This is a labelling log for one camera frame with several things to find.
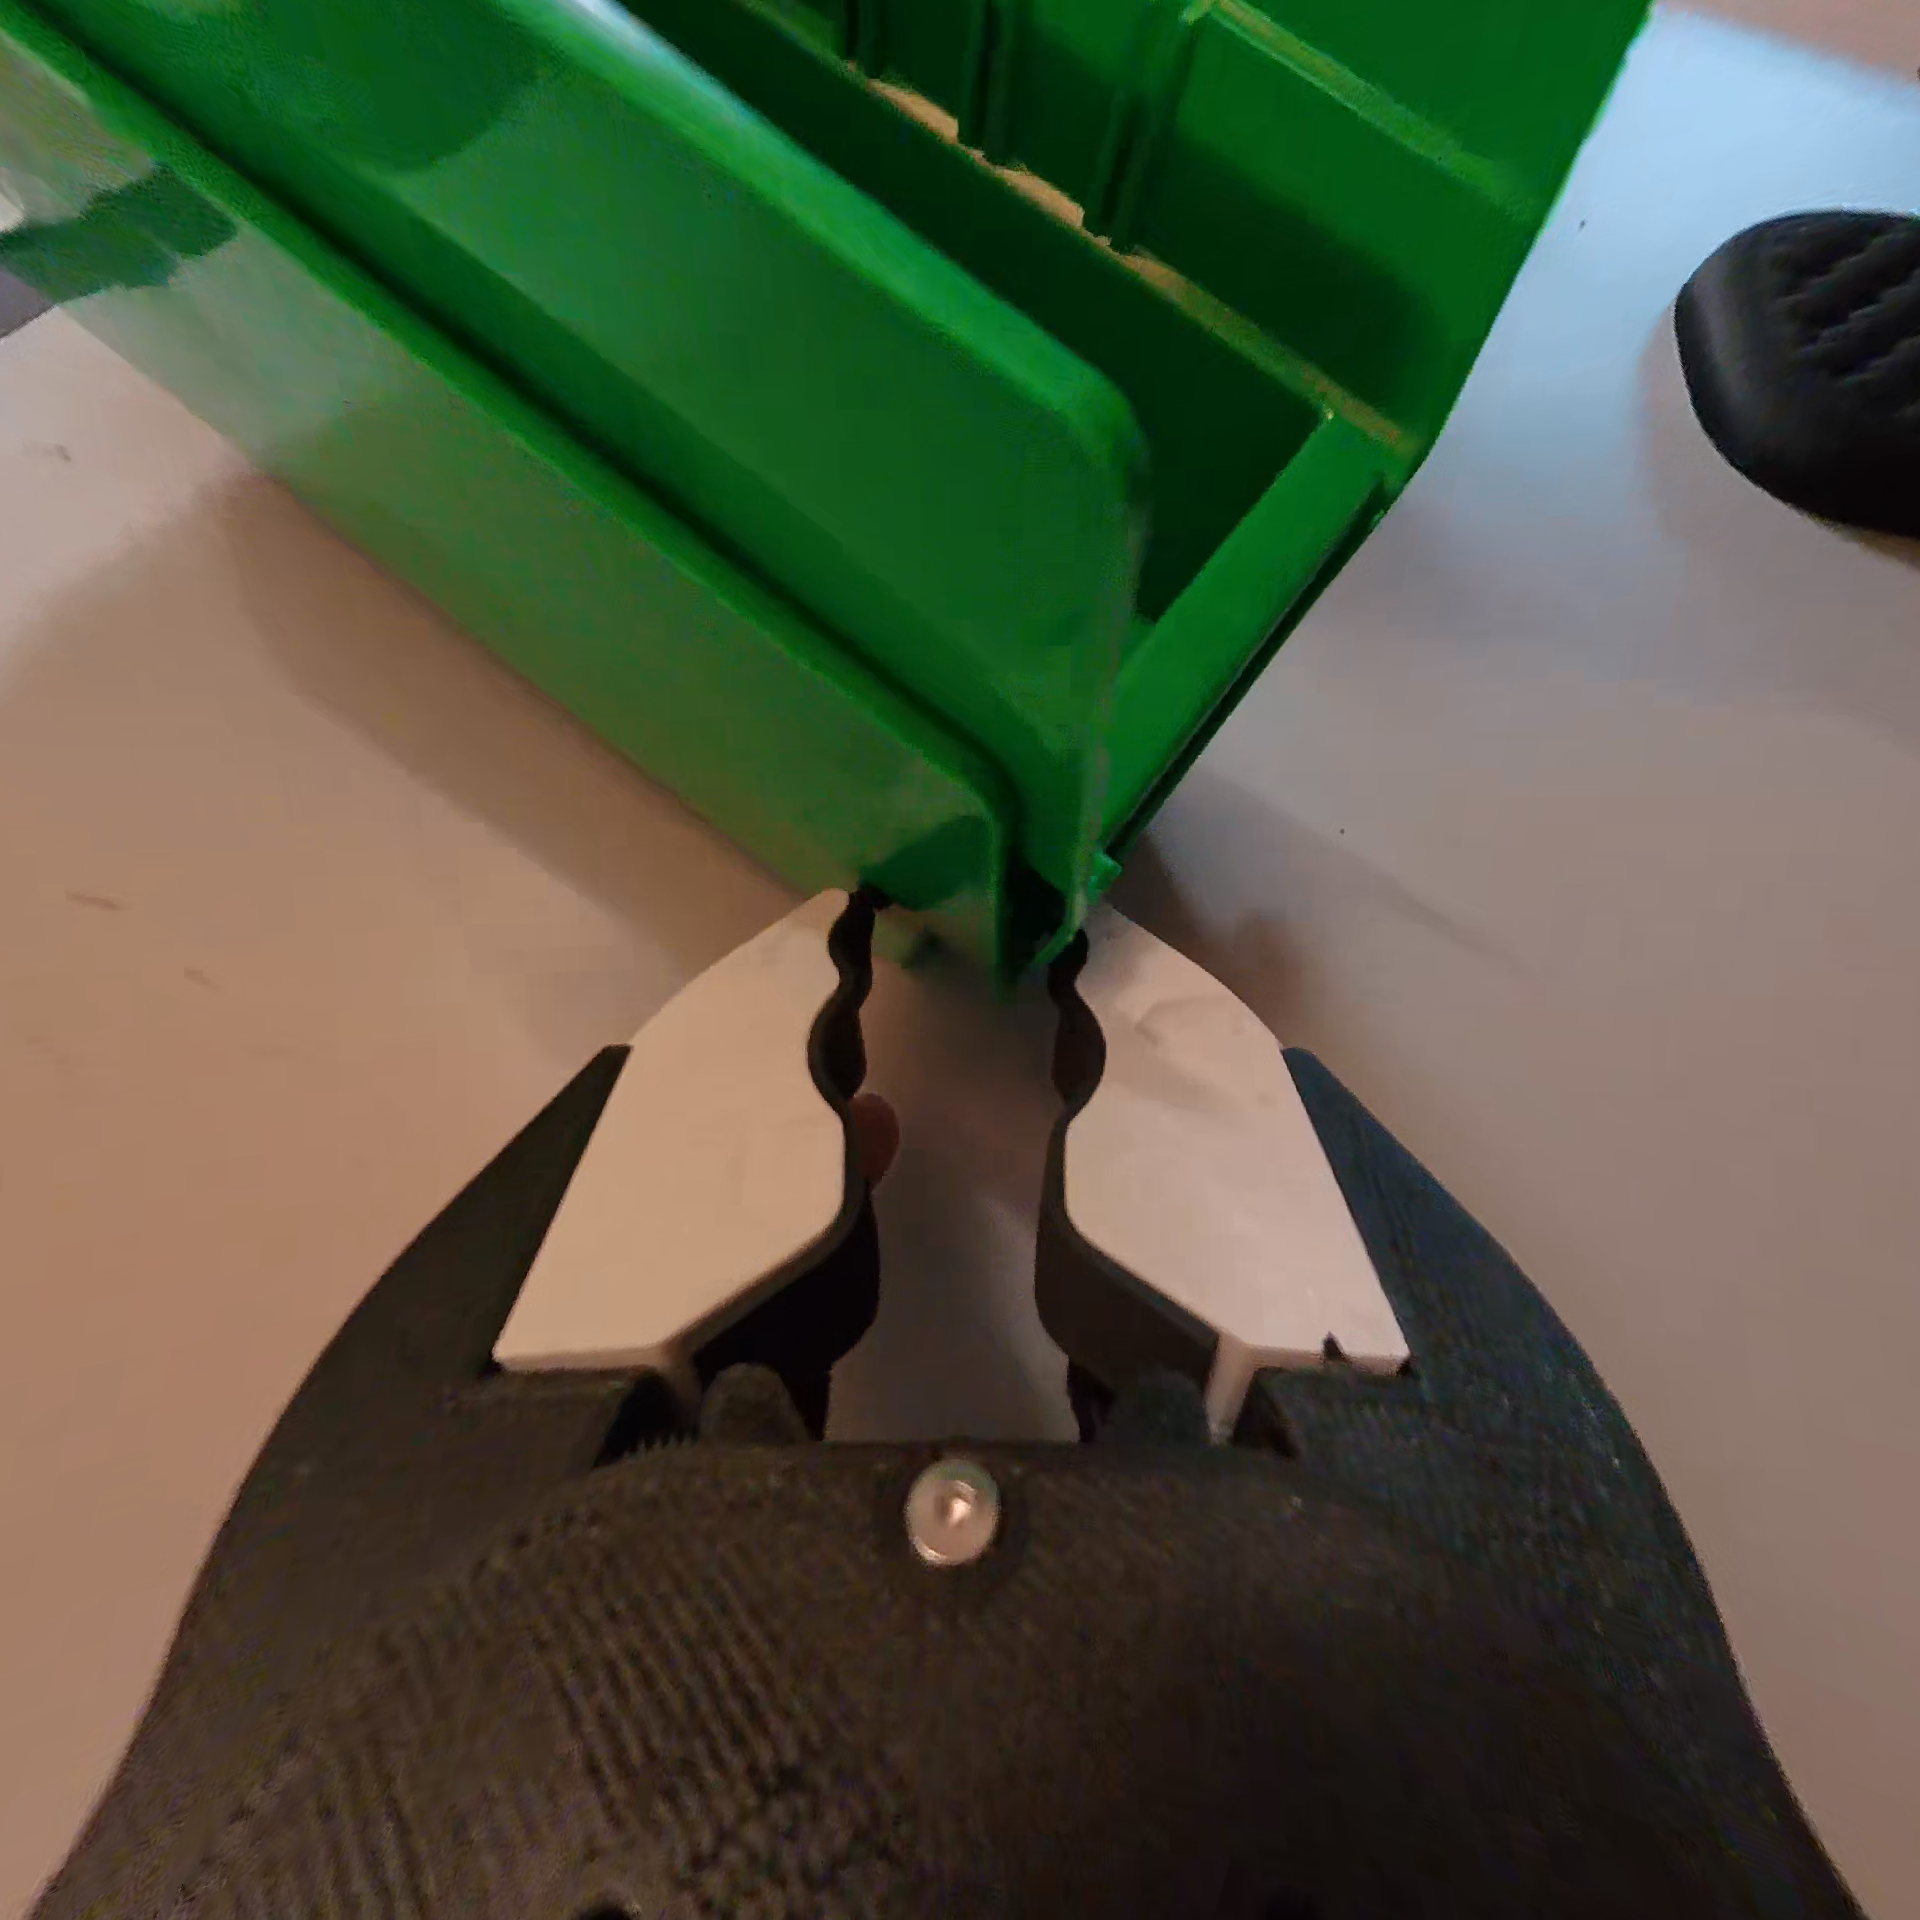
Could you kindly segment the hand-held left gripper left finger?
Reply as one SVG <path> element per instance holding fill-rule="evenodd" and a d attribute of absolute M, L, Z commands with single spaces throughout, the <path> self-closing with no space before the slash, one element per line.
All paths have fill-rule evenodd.
<path fill-rule="evenodd" d="M 502 1373 L 650 1378 L 693 1417 L 753 1368 L 823 1435 L 882 1289 L 852 1105 L 883 908 L 823 889 L 633 1032 L 492 1342 Z"/>

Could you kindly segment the white desk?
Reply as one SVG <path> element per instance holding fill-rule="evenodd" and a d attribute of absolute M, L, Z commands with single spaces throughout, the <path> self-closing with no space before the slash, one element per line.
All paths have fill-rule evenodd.
<path fill-rule="evenodd" d="M 1915 548 L 1667 303 L 1915 201 L 1915 4 L 1635 45 L 1442 440 L 1124 863 L 1588 1348 L 1861 1903 L 1915 1907 Z M 4 1916 L 385 1263 L 787 892 L 72 318 L 4 339 Z"/>

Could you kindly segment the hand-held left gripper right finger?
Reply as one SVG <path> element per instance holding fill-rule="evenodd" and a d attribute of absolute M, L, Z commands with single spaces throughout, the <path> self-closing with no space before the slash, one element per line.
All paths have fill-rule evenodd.
<path fill-rule="evenodd" d="M 1148 1378 L 1230 1437 L 1265 1373 L 1401 1376 L 1409 1339 L 1276 1033 L 1144 926 L 1082 927 L 1046 989 L 1033 1301 L 1077 1437 Z"/>

